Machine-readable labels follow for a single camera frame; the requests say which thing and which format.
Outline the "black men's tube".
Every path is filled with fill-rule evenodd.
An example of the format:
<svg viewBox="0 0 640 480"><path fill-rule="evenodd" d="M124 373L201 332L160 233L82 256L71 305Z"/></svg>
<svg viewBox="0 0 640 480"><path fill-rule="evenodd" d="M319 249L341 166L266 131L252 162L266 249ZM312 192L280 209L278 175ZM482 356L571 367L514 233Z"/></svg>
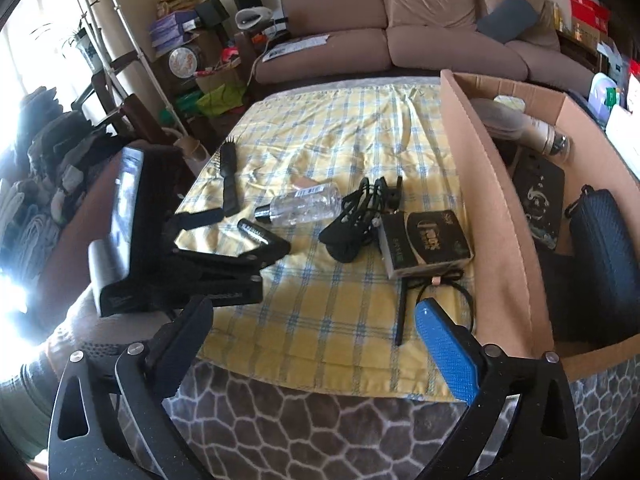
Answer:
<svg viewBox="0 0 640 480"><path fill-rule="evenodd" d="M269 245L272 241L272 234L258 224L247 219L241 219L236 225L240 233L255 244Z"/></svg>

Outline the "black hairbrush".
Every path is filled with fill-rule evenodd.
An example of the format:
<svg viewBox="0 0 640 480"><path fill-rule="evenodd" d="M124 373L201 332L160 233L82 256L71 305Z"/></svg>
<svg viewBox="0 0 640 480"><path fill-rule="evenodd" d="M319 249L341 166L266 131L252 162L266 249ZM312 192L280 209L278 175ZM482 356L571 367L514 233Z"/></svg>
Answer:
<svg viewBox="0 0 640 480"><path fill-rule="evenodd" d="M235 144L227 141L221 144L219 150L219 172L224 184L222 196L222 209L226 217L234 216L241 210L238 190L236 189L235 175L238 170Z"/></svg>

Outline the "black phone wave case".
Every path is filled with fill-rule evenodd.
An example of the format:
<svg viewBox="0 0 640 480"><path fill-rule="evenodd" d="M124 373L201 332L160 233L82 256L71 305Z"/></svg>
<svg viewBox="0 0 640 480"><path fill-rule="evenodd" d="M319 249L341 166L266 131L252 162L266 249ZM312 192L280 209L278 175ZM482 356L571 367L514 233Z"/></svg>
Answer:
<svg viewBox="0 0 640 480"><path fill-rule="evenodd" d="M563 215L563 169L541 154L523 150L515 164L512 181L534 240L555 250Z"/></svg>

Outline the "clear plastic spray bottle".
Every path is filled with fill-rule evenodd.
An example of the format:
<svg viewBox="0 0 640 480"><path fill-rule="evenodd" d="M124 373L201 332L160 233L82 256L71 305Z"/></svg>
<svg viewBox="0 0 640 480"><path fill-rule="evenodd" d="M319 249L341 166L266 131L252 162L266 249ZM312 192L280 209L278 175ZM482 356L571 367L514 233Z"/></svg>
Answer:
<svg viewBox="0 0 640 480"><path fill-rule="evenodd" d="M277 196L269 204L257 207L254 218L270 226L296 226L332 220L341 211L341 192L335 183L329 182Z"/></svg>

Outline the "black hair clip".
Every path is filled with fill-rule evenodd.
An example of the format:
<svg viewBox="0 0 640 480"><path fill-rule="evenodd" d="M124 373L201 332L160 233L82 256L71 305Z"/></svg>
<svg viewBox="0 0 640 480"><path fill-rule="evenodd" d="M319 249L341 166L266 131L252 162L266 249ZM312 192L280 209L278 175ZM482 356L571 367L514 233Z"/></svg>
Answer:
<svg viewBox="0 0 640 480"><path fill-rule="evenodd" d="M388 184L384 177L380 177L378 183L383 209L398 211L402 201L402 177L398 176L391 184Z"/></svg>

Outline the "yellow-green bag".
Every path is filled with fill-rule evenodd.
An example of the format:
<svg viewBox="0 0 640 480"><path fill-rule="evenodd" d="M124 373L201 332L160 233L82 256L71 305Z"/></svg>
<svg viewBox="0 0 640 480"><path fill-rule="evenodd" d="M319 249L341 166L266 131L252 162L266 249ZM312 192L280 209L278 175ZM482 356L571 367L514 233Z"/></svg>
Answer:
<svg viewBox="0 0 640 480"><path fill-rule="evenodd" d="M240 82L228 82L217 89L207 92L196 101L198 110L209 118L218 117L243 105L246 85Z"/></svg>

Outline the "small dark printed box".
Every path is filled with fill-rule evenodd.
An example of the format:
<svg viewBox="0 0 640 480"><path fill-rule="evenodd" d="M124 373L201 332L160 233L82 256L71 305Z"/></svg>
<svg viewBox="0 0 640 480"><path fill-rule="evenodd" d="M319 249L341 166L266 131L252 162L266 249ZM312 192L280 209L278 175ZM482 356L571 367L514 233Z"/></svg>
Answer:
<svg viewBox="0 0 640 480"><path fill-rule="evenodd" d="M473 259L465 232L450 209L382 214L378 246L391 280L441 276L463 269Z"/></svg>

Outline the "dark blue zip case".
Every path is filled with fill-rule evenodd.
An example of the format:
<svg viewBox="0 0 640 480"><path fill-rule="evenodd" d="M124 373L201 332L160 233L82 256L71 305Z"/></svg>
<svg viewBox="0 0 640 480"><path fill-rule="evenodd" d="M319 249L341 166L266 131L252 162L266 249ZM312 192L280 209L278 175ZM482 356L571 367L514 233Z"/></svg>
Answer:
<svg viewBox="0 0 640 480"><path fill-rule="evenodd" d="M574 255L574 305L586 341L617 344L639 333L639 261L610 191L586 184L565 209Z"/></svg>

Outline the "white paper on sofa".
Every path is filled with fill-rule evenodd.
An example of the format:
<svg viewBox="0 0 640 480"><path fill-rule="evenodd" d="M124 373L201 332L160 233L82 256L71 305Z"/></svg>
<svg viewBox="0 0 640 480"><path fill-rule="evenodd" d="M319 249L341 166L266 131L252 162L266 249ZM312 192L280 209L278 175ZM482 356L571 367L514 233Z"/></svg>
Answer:
<svg viewBox="0 0 640 480"><path fill-rule="evenodd" d="M274 60L275 58L282 58L282 56L285 55L290 55L315 47L321 47L328 42L329 38L329 35L322 35L287 41L283 44L278 44L277 46L274 46L273 48L268 50L262 57L262 60L264 62L269 62L271 60Z"/></svg>

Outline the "pink-brown sofa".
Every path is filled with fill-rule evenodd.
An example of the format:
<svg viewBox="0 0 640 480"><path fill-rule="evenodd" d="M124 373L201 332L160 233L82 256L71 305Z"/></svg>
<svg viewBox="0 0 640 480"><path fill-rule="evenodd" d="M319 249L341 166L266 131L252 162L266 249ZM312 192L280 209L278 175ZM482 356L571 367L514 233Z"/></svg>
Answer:
<svg viewBox="0 0 640 480"><path fill-rule="evenodd" d="M258 84L390 70L441 70L529 81L586 96L593 74L562 53L550 0L527 0L538 22L500 44L476 23L502 0L281 0L291 40L321 47L255 65Z"/></svg>

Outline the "pale yellow pouch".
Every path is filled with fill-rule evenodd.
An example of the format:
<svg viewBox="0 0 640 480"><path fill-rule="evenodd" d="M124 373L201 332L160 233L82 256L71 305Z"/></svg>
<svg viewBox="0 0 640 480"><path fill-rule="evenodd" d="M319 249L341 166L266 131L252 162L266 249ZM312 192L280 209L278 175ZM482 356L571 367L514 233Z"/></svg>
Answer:
<svg viewBox="0 0 640 480"><path fill-rule="evenodd" d="M506 96L505 94L500 94L500 96L495 97L494 101L509 107L510 110L517 110L520 113L524 113L526 111L525 101L517 96Z"/></svg>

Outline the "beige pump bottle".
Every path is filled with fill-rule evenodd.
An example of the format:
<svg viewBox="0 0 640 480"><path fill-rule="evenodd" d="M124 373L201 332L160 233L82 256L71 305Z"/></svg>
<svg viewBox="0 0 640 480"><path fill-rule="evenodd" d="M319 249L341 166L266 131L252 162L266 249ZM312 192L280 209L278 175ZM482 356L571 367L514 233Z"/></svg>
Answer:
<svg viewBox="0 0 640 480"><path fill-rule="evenodd" d="M524 115L520 142L526 148L562 160L568 159L572 147L569 136L559 132L548 122L528 115Z"/></svg>

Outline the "blue-grey cushion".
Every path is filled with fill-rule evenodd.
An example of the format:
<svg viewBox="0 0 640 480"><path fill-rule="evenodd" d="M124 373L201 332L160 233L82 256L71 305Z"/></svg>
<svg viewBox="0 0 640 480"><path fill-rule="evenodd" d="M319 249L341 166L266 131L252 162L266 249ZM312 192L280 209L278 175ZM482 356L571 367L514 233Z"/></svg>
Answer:
<svg viewBox="0 0 640 480"><path fill-rule="evenodd" d="M502 0L495 10L476 23L476 30L500 44L512 41L533 27L539 13L527 0Z"/></svg>

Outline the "red box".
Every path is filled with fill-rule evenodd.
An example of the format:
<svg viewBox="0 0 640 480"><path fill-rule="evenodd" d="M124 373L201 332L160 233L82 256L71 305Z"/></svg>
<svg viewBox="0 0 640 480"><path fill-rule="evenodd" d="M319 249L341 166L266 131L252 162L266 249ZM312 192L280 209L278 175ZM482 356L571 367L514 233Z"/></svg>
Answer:
<svg viewBox="0 0 640 480"><path fill-rule="evenodd" d="M606 6L601 6L593 0L570 0L570 8L572 18L584 22L605 35L608 33L611 11Z"/></svg>

